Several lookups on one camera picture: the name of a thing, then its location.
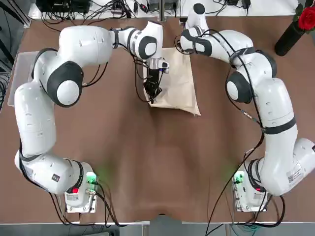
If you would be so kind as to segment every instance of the black cylinder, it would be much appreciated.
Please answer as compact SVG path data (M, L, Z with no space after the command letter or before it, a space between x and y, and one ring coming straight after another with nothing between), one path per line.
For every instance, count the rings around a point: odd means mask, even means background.
M275 52L278 56L284 56L302 37L304 30L300 29L298 22L292 22L275 45Z

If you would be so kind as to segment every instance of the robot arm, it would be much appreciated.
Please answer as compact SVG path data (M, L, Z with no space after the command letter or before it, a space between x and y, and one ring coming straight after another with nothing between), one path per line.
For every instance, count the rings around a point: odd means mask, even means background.
M59 50L41 50L35 59L33 81L15 92L15 115L21 138L15 156L17 168L50 193L65 193L68 205L85 206L90 197L86 193L87 175L93 170L87 163L53 154L54 104L70 107L79 100L84 66L107 63L113 49L118 47L127 48L142 60L158 61L162 40L162 26L154 22L148 22L142 31L132 27L106 30L94 26L62 30Z
M255 195L261 194L262 189L275 196L282 195L315 168L315 145L308 139L296 140L297 126L291 99L283 81L275 78L275 60L263 51L256 51L252 41L242 33L233 30L220 32L235 51L220 34L207 35L204 12L203 5L194 5L178 45L184 52L202 54L232 64L236 71L227 79L229 96L236 102L247 104L254 97L265 134L266 152L264 158L246 163L253 178L249 181L251 177L246 177L245 184L246 195L250 195L248 205L259 206L261 199ZM254 94L238 56L246 65Z

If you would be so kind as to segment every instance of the red flower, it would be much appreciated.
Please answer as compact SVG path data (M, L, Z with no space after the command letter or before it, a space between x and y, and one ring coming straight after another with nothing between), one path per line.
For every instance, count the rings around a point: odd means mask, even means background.
M303 30L311 30L315 27L315 6L304 9L299 19L299 27Z

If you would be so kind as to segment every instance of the label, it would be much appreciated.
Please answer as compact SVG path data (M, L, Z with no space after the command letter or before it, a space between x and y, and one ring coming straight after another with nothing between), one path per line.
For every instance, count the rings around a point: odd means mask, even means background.
M69 201L76 201L76 200L79 200L79 195L78 194L67 194L67 200Z
M286 173L290 187L295 186L299 181L303 179L303 171L300 163L296 162L293 169Z
M29 179L32 179L33 170L27 166L24 165L25 174L29 177Z
M255 194L254 194L254 199L255 199L255 200L260 200L260 199L263 198L263 196L264 196L264 194L257 194L257 193L255 193Z
M53 176L51 177L51 179L52 179L53 181L58 182L59 179L60 179L60 176L58 176L58 175L56 175L56 174L53 174Z

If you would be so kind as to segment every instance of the brown table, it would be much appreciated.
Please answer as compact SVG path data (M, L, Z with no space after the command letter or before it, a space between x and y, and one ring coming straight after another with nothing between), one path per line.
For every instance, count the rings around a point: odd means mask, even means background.
M256 48L274 56L277 76L285 82L292 99L299 137L315 141L312 39L303 36L285 57L273 52L291 18L209 17L207 22L217 30L245 33ZM131 25L143 29L146 22L147 19L107 20L96 25L106 28ZM62 23L55 27L70 25ZM163 25L163 46L173 47L174 37L181 32L178 19L168 19ZM58 48L58 37L57 32L42 22L32 22L25 30L19 51ZM182 221L206 222L207 207L210 214L244 151L259 140L258 126L227 100L224 83L228 65L192 55L191 66L200 117L178 110L151 109L139 101L134 88L133 62L122 49L114 51L103 78L83 90L77 105L68 109L55 107L58 136L55 153L91 164L108 184L120 222L150 220L160 213ZM85 81L95 71L95 66L84 68ZM252 105L242 108L254 114ZM6 105L0 115L0 130L0 223L58 222L49 195L29 184L14 166L18 130L14 110ZM264 146L252 158L263 153ZM311 173L285 194L285 221L315 222L314 180L315 173ZM231 222L230 187L226 196L219 201L213 222ZM102 222L103 214L103 205L99 203L97 214L83 215L81 220ZM250 216L238 213L235 220L246 221ZM276 221L275 207L270 205L259 220Z

